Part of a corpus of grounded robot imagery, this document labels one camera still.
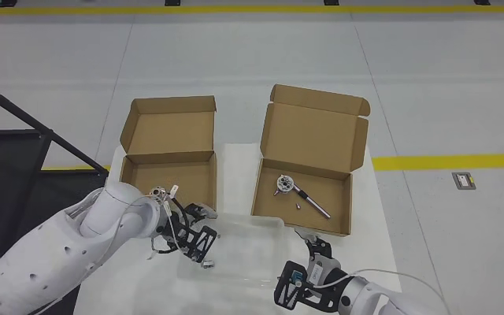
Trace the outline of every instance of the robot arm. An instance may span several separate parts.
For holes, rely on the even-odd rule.
[[[129,184],[110,183],[23,236],[0,258],[0,314],[28,314],[63,298],[130,238],[161,235],[171,249],[180,247],[193,261],[202,261],[217,233],[206,226],[195,232],[190,226],[217,215],[205,206],[191,204],[191,214],[180,207],[170,213],[172,230],[161,207],[169,195],[161,190],[142,196]],[[200,239],[208,242],[198,248]]]
[[[308,270],[288,261],[276,285],[275,303],[294,309],[297,302],[326,313],[373,315],[382,295],[388,297],[379,315],[429,315],[434,312],[408,295],[390,291],[359,276],[348,275],[332,257],[331,245],[296,228],[309,249]]]

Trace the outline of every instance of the clear plastic tray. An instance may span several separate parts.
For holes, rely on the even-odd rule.
[[[216,220],[198,223],[208,225],[220,235],[205,257],[205,260],[212,260],[214,266],[204,269],[181,256],[177,268],[179,278],[247,287],[276,285],[288,255],[281,219],[219,213]]]

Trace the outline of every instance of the box lid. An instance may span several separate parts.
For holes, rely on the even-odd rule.
[[[276,84],[261,139],[264,158],[337,172],[364,162],[371,112],[363,98]]]
[[[213,96],[136,98],[120,144],[127,154],[213,151]]]

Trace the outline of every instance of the floor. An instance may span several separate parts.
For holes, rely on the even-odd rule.
[[[383,2],[404,5],[399,0]],[[19,6],[33,3],[20,0]],[[133,98],[215,95],[215,142],[252,143],[260,141],[275,83],[367,98],[373,157],[499,154],[504,152],[503,17],[0,16],[0,91],[104,165],[119,144]],[[22,127],[9,115],[0,115],[0,128]],[[82,164],[56,146],[46,160],[47,166]],[[452,171],[376,174],[398,270],[441,290],[453,315],[502,313],[504,170],[466,170],[476,182],[475,191],[458,191]],[[402,280],[402,288],[440,307],[421,285]]]

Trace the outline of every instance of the brown cardboard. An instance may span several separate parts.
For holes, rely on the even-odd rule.
[[[127,153],[120,180],[144,194],[177,184],[183,205],[203,202],[215,208],[215,110],[213,96],[133,100],[120,137]]]
[[[349,95],[275,85],[261,139],[263,160],[253,215],[323,233],[351,232],[351,172],[364,162],[369,103]],[[330,215],[326,219],[295,192],[273,196],[276,179],[291,176]]]

